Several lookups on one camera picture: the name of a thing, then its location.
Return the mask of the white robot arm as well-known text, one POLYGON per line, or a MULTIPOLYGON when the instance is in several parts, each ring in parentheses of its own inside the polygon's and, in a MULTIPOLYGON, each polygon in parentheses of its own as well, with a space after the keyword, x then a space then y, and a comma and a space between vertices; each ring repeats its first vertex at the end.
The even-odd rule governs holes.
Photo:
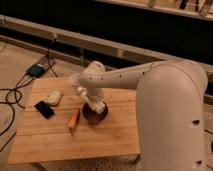
POLYGON ((204 95, 208 77, 192 60, 150 62, 107 71, 93 61, 69 77, 86 97, 100 88, 136 92, 136 119, 142 171, 206 171, 204 95))

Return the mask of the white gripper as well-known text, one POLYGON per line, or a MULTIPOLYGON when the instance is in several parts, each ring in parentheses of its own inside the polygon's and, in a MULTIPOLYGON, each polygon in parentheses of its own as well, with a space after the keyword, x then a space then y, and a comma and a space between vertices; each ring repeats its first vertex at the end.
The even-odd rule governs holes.
POLYGON ((78 87, 77 92, 85 102, 98 103, 101 102, 104 98, 104 92, 102 88, 78 87))

